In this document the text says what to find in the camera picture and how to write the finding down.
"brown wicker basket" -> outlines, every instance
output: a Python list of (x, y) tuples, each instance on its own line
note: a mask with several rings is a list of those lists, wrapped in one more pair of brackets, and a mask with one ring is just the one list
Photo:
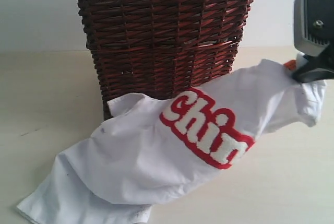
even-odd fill
[(107, 101), (176, 96), (231, 71), (253, 0), (78, 0)]

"white wall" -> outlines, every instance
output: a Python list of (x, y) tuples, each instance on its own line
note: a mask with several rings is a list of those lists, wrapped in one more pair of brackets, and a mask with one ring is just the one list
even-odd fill
[[(293, 0), (255, 0), (243, 46), (291, 45)], [(76, 0), (0, 0), (0, 52), (85, 49)]]

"white table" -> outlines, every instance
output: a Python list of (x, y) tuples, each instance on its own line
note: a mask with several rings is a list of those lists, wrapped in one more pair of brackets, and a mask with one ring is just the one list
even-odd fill
[[(241, 49), (234, 68), (293, 48)], [(0, 55), (0, 223), (28, 223), (14, 206), (42, 182), (55, 155), (102, 120), (89, 52)], [(262, 137), (218, 179), (153, 209), (150, 224), (333, 224), (334, 89), (315, 128), (295, 124)]]

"white t-shirt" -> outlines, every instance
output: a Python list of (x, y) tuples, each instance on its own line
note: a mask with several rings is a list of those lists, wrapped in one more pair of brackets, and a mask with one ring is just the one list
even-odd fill
[(319, 119), (326, 83), (298, 84), (263, 60), (175, 99), (131, 93), (109, 102), (114, 118), (55, 160), (19, 210), (38, 224), (147, 222), (168, 203), (236, 163), (264, 133)]

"red and white logo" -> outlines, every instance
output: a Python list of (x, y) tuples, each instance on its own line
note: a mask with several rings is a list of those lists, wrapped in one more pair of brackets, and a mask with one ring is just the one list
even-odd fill
[(215, 101), (192, 88), (177, 96), (161, 113), (161, 122), (207, 164), (227, 169), (254, 144), (234, 129), (235, 114), (227, 108), (212, 112)]

